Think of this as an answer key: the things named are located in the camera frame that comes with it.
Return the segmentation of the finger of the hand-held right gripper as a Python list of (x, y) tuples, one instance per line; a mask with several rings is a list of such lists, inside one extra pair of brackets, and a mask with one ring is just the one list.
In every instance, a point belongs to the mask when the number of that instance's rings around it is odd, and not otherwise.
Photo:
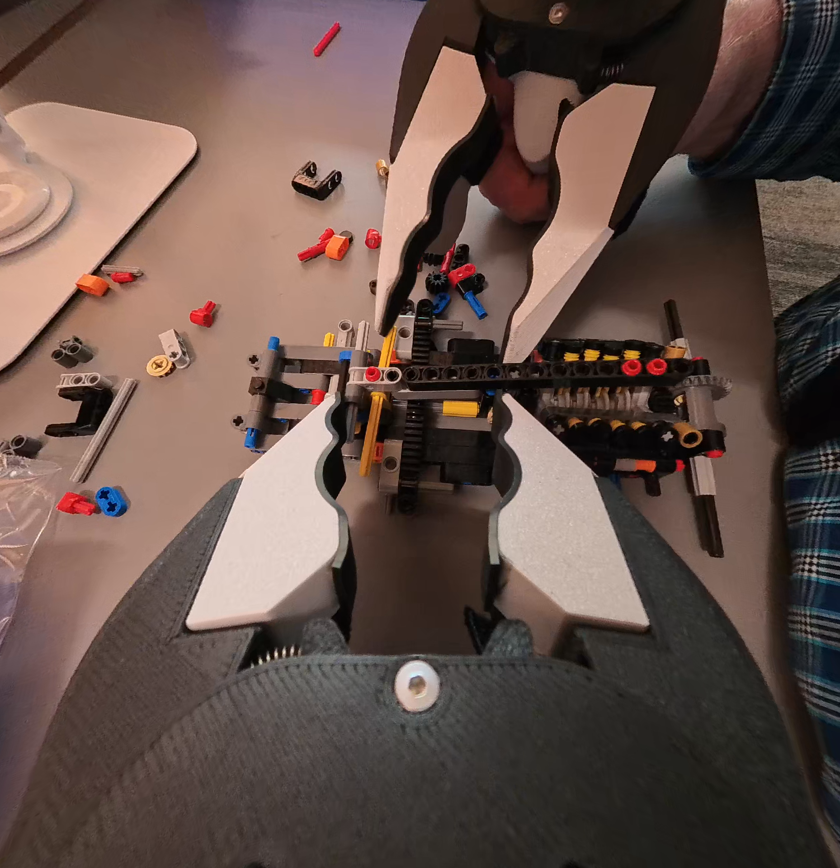
[(388, 333), (417, 267), (444, 229), (460, 180), (477, 185), (501, 147), (495, 104), (475, 55), (443, 47), (390, 167), (382, 220), (375, 328)]
[(549, 146), (558, 198), (531, 252), (527, 290), (510, 316), (503, 361), (523, 361), (613, 236), (610, 221), (655, 88), (612, 83), (581, 99), (573, 80), (517, 73), (514, 136), (540, 166)]

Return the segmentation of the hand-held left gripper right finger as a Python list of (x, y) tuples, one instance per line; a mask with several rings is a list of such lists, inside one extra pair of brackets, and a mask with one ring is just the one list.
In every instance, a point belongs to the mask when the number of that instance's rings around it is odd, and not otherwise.
[(650, 621), (594, 472), (514, 396), (496, 400), (487, 601), (556, 655), (578, 627), (645, 635)]

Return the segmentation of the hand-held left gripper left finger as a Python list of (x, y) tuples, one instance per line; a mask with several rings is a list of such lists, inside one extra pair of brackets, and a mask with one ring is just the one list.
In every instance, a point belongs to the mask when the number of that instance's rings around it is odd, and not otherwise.
[(245, 471), (187, 614), (190, 631), (300, 631), (317, 617), (349, 631), (357, 576), (337, 503), (344, 410), (327, 394)]

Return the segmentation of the lego car chassis model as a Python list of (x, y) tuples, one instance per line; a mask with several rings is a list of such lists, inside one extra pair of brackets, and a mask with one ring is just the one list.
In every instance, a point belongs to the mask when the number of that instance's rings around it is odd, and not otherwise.
[(403, 515), (422, 491), (492, 483), (495, 402), (512, 396), (599, 477), (639, 479), (650, 496), (687, 472), (702, 548), (725, 554), (712, 462), (727, 450), (716, 403), (730, 380), (694, 356), (676, 302), (664, 303), (669, 340), (553, 339), (522, 363), (501, 363), (492, 340), (458, 336), (462, 323), (408, 302), (381, 351), (369, 325), (339, 324), (321, 347), (271, 338), (252, 353), (247, 411), (231, 426), (261, 453), (326, 396), (344, 400), (344, 453)]

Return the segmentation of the grey long lego axle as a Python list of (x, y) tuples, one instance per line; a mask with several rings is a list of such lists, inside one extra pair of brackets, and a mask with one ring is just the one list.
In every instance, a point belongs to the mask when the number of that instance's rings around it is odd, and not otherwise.
[(123, 381), (91, 442), (70, 474), (70, 483), (84, 483), (87, 480), (139, 383), (140, 381), (134, 378), (126, 378)]

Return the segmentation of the dark grey double lego connector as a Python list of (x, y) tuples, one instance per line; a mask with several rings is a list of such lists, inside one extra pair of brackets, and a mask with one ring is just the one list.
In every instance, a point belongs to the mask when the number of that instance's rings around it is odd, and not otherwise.
[(89, 363), (94, 359), (95, 351), (77, 336), (58, 342), (57, 347), (50, 353), (50, 358), (64, 369), (73, 369), (82, 363)]

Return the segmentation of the person's right hand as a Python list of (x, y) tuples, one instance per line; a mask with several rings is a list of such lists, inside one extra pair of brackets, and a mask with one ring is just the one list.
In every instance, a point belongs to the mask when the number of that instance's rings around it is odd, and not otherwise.
[[(782, 44), (783, 3), (727, 2), (711, 81), (673, 154), (698, 161), (723, 155), (740, 137), (761, 103)], [(514, 86), (487, 62), (482, 78), (493, 96), (502, 145), (480, 183), (483, 197), (518, 224), (544, 222), (549, 213), (548, 178), (533, 172), (514, 137)]]

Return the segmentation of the clear empty plastic bag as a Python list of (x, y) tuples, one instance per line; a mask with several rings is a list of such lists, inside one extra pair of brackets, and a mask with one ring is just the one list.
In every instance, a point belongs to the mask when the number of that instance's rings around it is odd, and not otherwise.
[(29, 559), (57, 504), (59, 471), (51, 461), (0, 452), (0, 649)]

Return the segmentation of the person's plaid clothing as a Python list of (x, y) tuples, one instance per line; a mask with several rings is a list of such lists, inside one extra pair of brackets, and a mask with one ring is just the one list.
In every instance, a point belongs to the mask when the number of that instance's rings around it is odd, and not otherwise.
[(788, 635), (819, 744), (820, 799), (840, 848), (840, 274), (775, 325), (787, 441)]

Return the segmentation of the white tablet stand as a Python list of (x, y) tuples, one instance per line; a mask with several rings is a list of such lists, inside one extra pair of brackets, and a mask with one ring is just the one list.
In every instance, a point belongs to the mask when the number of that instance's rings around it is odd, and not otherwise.
[(183, 127), (64, 103), (11, 111), (52, 199), (0, 240), (0, 372), (28, 348), (198, 149)]

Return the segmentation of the black u-shaped lego bracket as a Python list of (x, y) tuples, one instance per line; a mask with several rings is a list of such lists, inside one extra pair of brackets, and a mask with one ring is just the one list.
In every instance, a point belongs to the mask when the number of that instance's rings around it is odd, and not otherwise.
[(57, 396), (79, 406), (74, 421), (53, 423), (45, 427), (44, 435), (50, 438), (95, 434), (113, 402), (111, 386), (64, 386), (57, 388)]

